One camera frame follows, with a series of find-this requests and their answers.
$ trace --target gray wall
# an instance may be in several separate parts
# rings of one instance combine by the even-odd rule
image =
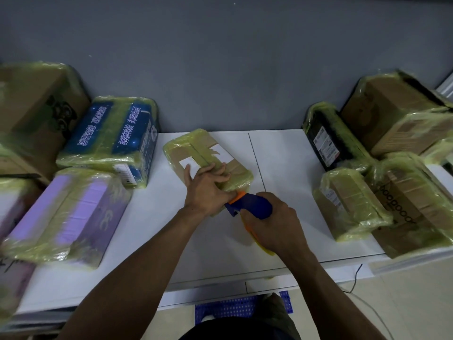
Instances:
[[[0,0],[0,60],[75,67],[92,96],[144,96],[163,131],[300,127],[394,68],[436,87],[453,4],[397,0]]]

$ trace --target wire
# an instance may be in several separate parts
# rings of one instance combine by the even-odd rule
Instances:
[[[342,289],[342,291],[343,291],[344,293],[352,293],[352,292],[354,291],[354,288],[355,288],[355,286],[356,286],[356,284],[357,284],[357,274],[359,273],[359,271],[360,271],[360,269],[362,268],[362,266],[363,266],[363,264],[360,264],[359,268],[358,268],[357,271],[356,271],[356,275],[354,276],[354,285],[352,286],[351,291],[344,291],[344,290]]]
[[[386,323],[384,322],[384,320],[382,320],[382,317],[378,314],[378,312],[376,311],[376,309],[374,309],[371,305],[369,305],[369,304],[368,304],[366,301],[364,301],[362,298],[360,298],[360,297],[357,296],[356,294],[352,293],[352,292],[354,291],[354,288],[355,288],[356,284],[357,284],[357,274],[359,273],[359,271],[360,271],[360,269],[362,268],[362,266],[363,266],[363,264],[361,264],[361,265],[359,266],[359,268],[357,269],[357,271],[356,271],[356,274],[355,274],[355,276],[354,276],[354,285],[352,286],[352,289],[351,289],[350,291],[345,291],[345,290],[342,289],[342,291],[343,291],[344,293],[349,293],[349,294],[353,295],[353,296],[356,297],[359,301],[361,301],[363,304],[365,304],[368,308],[370,308],[370,309],[373,311],[373,313],[375,313],[375,315],[377,316],[377,318],[379,319],[379,321],[381,321],[382,325],[385,327],[385,329],[387,330],[387,332],[389,333],[391,340],[394,340],[394,337],[393,337],[392,333],[390,332],[390,329],[387,327],[387,325],[386,325]]]

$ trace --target forearm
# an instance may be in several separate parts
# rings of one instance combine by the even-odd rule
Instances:
[[[183,208],[82,301],[59,339],[140,339],[202,216]]]
[[[321,339],[385,339],[308,248],[282,260],[299,284]]]

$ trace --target white table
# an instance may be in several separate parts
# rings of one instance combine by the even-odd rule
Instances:
[[[173,217],[184,204],[185,187],[168,164],[162,146],[180,135],[159,135],[148,186],[134,191],[100,267],[91,272],[64,265],[39,267],[18,313],[78,305],[101,279]],[[373,238],[350,243],[333,240],[311,196],[323,169],[302,130],[213,132],[212,135],[252,170],[255,180],[251,193],[273,192],[296,209],[310,248],[331,275],[339,275],[341,267],[353,272],[349,266],[354,268],[359,263],[386,257]],[[282,278],[263,279],[272,276]],[[293,282],[281,260],[266,254],[252,240],[240,218],[222,211],[196,230],[160,307],[256,293],[260,284],[262,289],[274,290]]]

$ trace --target floor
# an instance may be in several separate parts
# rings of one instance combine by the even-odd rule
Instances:
[[[451,339],[452,281],[453,258],[359,280],[354,296],[349,296],[388,339],[392,339],[389,332],[395,340]],[[342,287],[349,290],[352,282],[344,283]],[[319,339],[301,291],[290,290],[289,295],[294,310],[290,316],[302,338]],[[194,318],[194,306],[158,311],[142,340],[179,339],[194,326]]]

